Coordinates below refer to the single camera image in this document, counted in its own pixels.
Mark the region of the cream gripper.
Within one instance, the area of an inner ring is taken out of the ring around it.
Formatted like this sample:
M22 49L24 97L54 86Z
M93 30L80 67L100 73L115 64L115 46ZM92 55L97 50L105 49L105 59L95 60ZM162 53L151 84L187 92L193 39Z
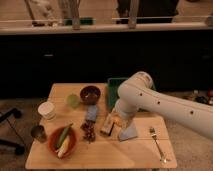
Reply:
M131 124L130 119L122 118L118 113L110 113L109 119L112 124L115 124L121 129L127 129Z

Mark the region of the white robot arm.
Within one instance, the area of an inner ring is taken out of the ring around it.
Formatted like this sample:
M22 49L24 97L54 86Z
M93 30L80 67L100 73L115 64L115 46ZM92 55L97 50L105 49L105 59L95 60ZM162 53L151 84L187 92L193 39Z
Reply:
M118 134L120 141L138 136L133 118L139 109L156 112L213 139L213 107L165 95L152 87L152 77L143 71L135 73L118 86L114 109L122 123Z

